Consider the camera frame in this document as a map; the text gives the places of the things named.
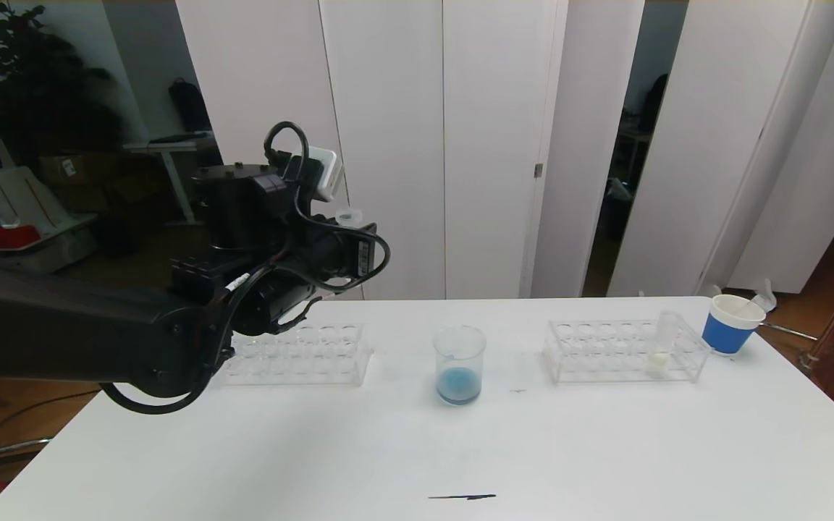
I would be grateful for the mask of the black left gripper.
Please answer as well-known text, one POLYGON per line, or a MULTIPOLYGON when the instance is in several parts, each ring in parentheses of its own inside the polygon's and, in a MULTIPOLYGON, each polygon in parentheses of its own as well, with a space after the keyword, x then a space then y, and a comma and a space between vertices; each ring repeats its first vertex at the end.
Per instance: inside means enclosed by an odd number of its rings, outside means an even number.
POLYGON ((361 279, 375 267, 375 240, 364 234, 377 235, 375 222, 361 226, 344 226, 327 222, 328 229, 316 234, 315 258, 321 271, 334 276, 361 279))

